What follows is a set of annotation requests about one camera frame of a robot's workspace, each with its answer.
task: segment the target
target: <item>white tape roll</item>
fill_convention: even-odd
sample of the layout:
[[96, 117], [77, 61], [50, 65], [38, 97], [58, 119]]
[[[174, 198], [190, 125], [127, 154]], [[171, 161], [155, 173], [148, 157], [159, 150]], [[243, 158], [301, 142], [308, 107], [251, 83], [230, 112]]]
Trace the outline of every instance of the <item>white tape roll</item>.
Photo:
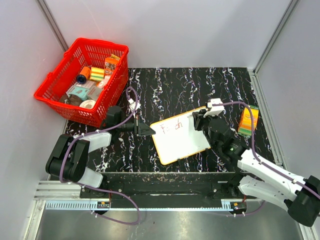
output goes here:
[[85, 100], [84, 102], [82, 102], [80, 104], [80, 107], [85, 108], [85, 109], [93, 109], [95, 104], [96, 104], [96, 101], [90, 99], [90, 100]]

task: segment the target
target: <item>black marble table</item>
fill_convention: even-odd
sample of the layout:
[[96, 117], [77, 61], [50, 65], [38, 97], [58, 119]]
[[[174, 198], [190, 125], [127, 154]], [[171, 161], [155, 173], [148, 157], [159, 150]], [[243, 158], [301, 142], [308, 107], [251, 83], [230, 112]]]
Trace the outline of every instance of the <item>black marble table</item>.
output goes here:
[[[206, 105], [208, 99], [220, 98], [224, 103], [243, 101], [258, 106], [246, 68], [131, 68], [127, 87], [137, 90], [141, 109], [139, 114], [146, 124]], [[118, 105], [129, 114], [125, 92]], [[234, 130], [234, 135], [249, 145], [250, 139], [236, 132], [243, 111], [242, 106], [226, 106], [221, 118]], [[96, 128], [69, 121], [65, 133], [78, 135]], [[274, 162], [263, 119], [259, 115], [255, 131], [258, 154]], [[210, 150], [168, 165], [160, 163], [151, 136], [137, 137], [131, 132], [120, 134], [119, 141], [90, 153], [87, 166], [97, 172], [225, 172], [223, 162]]]

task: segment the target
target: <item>gray wall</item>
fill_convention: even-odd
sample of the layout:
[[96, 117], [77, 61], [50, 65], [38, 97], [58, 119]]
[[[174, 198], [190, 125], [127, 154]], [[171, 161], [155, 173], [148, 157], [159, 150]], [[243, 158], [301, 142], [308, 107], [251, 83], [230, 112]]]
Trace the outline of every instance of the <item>gray wall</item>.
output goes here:
[[[258, 73], [290, 171], [320, 179], [320, 1], [301, 1]], [[320, 235], [320, 219], [315, 223]]]
[[70, 45], [76, 38], [129, 47], [129, 67], [248, 67], [290, 0], [46, 0]]
[[33, 94], [63, 51], [35, 0], [1, 1], [0, 239], [21, 239], [64, 119]]

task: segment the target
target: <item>white board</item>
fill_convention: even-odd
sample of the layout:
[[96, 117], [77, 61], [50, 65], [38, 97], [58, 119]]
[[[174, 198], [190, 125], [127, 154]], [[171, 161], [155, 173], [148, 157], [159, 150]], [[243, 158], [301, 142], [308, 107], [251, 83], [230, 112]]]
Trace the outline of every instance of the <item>white board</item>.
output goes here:
[[151, 124], [152, 135], [161, 164], [167, 165], [209, 149], [210, 145], [202, 131], [194, 128], [193, 112], [205, 107], [173, 116]]

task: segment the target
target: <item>red basket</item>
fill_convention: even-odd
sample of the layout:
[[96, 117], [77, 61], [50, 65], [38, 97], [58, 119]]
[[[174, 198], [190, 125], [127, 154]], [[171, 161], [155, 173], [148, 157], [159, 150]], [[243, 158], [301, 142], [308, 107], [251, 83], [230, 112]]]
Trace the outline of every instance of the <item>red basket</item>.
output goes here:
[[[34, 97], [45, 102], [66, 119], [99, 127], [106, 117], [108, 108], [117, 103], [128, 81], [128, 52], [129, 49], [125, 45], [78, 38], [64, 53], [62, 61], [55, 70], [48, 73]], [[92, 109], [58, 102], [76, 82], [76, 76], [84, 66], [103, 69], [105, 58], [111, 54], [120, 57], [119, 63]]]

